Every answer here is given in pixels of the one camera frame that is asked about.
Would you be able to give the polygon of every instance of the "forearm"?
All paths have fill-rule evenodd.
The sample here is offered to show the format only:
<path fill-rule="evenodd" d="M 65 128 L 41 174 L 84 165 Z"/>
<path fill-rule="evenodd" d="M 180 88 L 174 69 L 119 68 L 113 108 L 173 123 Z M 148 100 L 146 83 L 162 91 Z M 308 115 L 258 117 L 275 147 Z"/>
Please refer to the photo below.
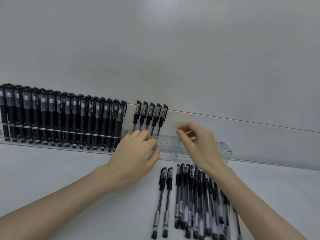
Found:
<path fill-rule="evenodd" d="M 73 184 L 1 217 L 0 239 L 48 239 L 114 188 L 109 178 L 101 177 L 95 170 Z"/>
<path fill-rule="evenodd" d="M 246 186 L 232 169 L 225 166 L 212 176 L 255 239 L 306 239 Z"/>

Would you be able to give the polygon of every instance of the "hand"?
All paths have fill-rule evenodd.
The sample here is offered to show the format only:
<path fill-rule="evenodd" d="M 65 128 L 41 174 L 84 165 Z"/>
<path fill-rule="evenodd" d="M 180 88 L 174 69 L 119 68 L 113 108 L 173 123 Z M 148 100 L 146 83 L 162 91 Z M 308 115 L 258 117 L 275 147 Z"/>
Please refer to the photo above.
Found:
<path fill-rule="evenodd" d="M 157 140 L 151 138 L 147 130 L 136 130 L 122 139 L 109 162 L 97 170 L 102 174 L 111 174 L 116 179 L 115 188 L 134 183 L 158 161 L 160 149 L 156 149 L 149 157 L 151 150 L 157 146 Z"/>
<path fill-rule="evenodd" d="M 186 147 L 192 161 L 205 173 L 216 174 L 226 167 L 217 149 L 212 131 L 194 122 L 188 122 L 177 127 L 177 135 Z"/>

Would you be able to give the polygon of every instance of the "table surface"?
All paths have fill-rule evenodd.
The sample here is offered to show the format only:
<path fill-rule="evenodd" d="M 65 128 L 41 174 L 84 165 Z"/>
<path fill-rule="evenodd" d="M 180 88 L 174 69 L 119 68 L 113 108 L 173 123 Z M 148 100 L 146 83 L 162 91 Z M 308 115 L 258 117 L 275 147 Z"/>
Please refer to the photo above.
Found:
<path fill-rule="evenodd" d="M 0 215 L 69 185 L 97 166 L 106 164 L 110 158 L 104 154 L 2 144 L 0 153 Z M 176 165 L 174 161 L 159 160 L 143 179 L 105 195 L 53 239 L 150 239 L 158 201 L 159 173 L 163 167 L 174 167 L 175 174 Z M 316 223 L 320 220 L 320 193 L 310 179 L 319 182 L 319 171 L 238 161 L 229 161 L 228 165 L 308 239 L 317 239 L 320 234 Z M 169 239 L 179 240 L 185 238 L 182 230 L 174 228 L 175 195 L 173 187 Z M 165 202 L 162 204 L 158 239 L 162 239 L 164 208 Z M 234 214 L 231 220 L 234 240 L 237 238 Z M 243 225 L 242 229 L 243 238 L 252 239 Z"/>

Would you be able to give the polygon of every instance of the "person's right hand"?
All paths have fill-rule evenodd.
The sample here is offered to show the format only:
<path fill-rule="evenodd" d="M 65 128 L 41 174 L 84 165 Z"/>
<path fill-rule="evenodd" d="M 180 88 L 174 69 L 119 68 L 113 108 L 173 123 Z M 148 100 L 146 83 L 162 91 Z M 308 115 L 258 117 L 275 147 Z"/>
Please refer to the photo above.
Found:
<path fill-rule="evenodd" d="M 177 127 L 177 135 L 192 161 L 205 173 L 216 174 L 226 167 L 212 131 L 194 122 L 188 122 Z"/>

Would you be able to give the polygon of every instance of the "bare skin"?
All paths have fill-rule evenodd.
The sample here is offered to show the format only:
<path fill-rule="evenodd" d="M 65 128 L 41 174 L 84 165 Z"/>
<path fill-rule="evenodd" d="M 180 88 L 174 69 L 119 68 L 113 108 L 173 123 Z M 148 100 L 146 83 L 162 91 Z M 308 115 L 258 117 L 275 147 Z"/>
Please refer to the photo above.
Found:
<path fill-rule="evenodd" d="M 270 208 L 227 167 L 215 146 L 213 132 L 189 122 L 177 134 L 193 162 L 212 177 L 255 239 L 306 239 Z M 125 136 L 106 165 L 73 184 L 0 218 L 0 239 L 43 240 L 50 238 L 92 203 L 145 176 L 159 159 L 157 141 L 149 132 L 136 130 Z"/>

